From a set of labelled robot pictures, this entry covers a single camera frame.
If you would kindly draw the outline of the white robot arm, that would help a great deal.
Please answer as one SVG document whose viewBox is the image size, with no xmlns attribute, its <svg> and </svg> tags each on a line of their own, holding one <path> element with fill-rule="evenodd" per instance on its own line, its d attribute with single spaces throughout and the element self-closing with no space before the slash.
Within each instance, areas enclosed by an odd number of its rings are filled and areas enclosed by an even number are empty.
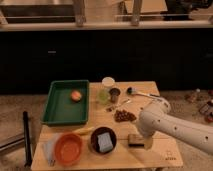
<svg viewBox="0 0 213 171">
<path fill-rule="evenodd" d="M 139 133 L 150 138 L 160 131 L 213 155 L 213 127 L 171 116 L 170 110 L 171 105 L 164 98 L 151 101 L 139 113 L 136 122 Z"/>
</svg>

